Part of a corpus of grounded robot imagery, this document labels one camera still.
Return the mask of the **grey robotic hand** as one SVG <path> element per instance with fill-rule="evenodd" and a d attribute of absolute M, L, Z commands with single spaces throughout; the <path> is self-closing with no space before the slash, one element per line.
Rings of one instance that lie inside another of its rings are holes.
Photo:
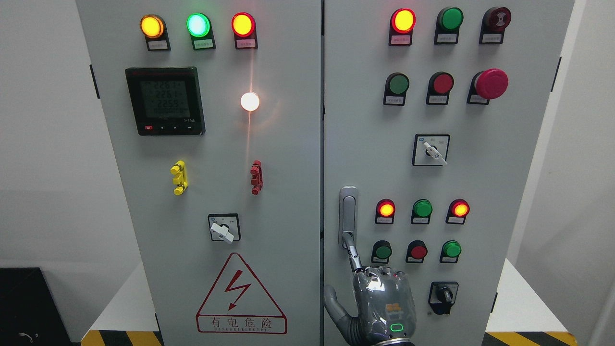
<path fill-rule="evenodd" d="M 387 266 L 363 267 L 354 239 L 343 234 L 347 246 L 358 316 L 351 317 L 325 285 L 324 306 L 350 346 L 411 346 L 417 314 L 408 276 Z"/>

